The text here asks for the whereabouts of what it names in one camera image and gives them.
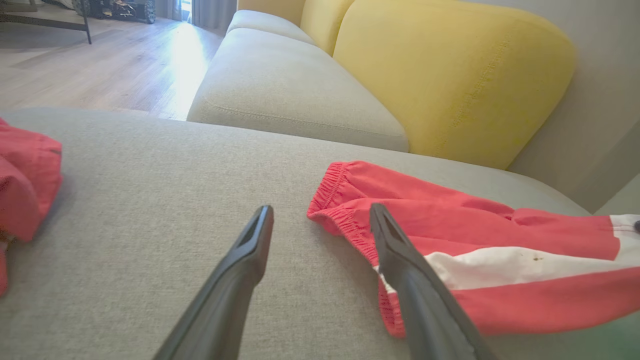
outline toy vehicle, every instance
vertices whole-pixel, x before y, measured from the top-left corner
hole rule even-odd
[[[87,16],[98,19],[144,20],[156,22],[156,0],[73,0],[74,9],[83,15],[82,2]]]

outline red fabric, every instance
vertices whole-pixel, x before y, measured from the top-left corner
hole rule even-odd
[[[58,192],[62,146],[0,119],[0,230],[31,241]],[[0,295],[7,287],[0,251]]]
[[[640,309],[640,268],[634,267],[640,261],[629,265],[635,259],[621,255],[621,240],[614,235],[610,217],[514,210],[361,161],[329,166],[307,216],[329,233],[344,235],[375,267],[378,255],[369,224],[369,208],[375,202],[387,207],[432,266],[430,259],[446,258],[438,269],[460,256],[488,254],[466,259],[482,263],[481,270],[499,270],[487,273],[493,278],[479,279],[489,285],[474,286],[462,279],[461,272],[456,273],[460,264],[446,270],[457,277],[443,279],[485,334],[581,329]],[[640,239],[636,233],[626,234],[633,241]],[[526,256],[540,252],[540,258],[518,259],[519,249]],[[515,254],[516,259],[492,259],[494,253]],[[510,268],[512,264],[519,267]],[[555,276],[553,266],[569,275]],[[527,272],[522,279],[510,274],[517,269]],[[539,276],[537,269],[546,275]],[[474,272],[467,274],[474,278]],[[382,280],[379,301],[389,333],[404,336],[397,294],[388,292]]]

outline wheel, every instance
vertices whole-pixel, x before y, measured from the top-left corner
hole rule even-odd
[[[145,20],[147,24],[156,22],[156,0],[147,0],[145,3]]]
[[[82,16],[82,3],[84,1],[84,10],[86,11],[87,16],[91,16],[91,2],[89,0],[72,0],[74,4],[74,10],[80,16]]]

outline black table frame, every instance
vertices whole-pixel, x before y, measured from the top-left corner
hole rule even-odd
[[[29,5],[8,5],[5,7],[2,7],[2,5],[0,4],[0,22],[18,22],[20,24],[49,26],[50,28],[85,31],[86,38],[87,40],[89,40],[89,44],[91,44],[91,33],[89,32],[89,24],[87,23],[87,20],[86,20],[87,11],[84,8],[84,1],[80,1],[80,4],[82,6],[84,24],[79,24],[77,22],[39,19],[37,17],[28,17],[23,15],[14,15],[14,14],[7,13],[7,12],[36,12],[38,11],[38,8],[36,7],[35,0],[29,0]]]

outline wooden floor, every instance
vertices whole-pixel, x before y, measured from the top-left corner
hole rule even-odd
[[[48,5],[49,12],[72,10]],[[82,31],[0,23],[0,110],[57,106],[185,120],[222,41],[158,18],[153,25],[90,19]]]

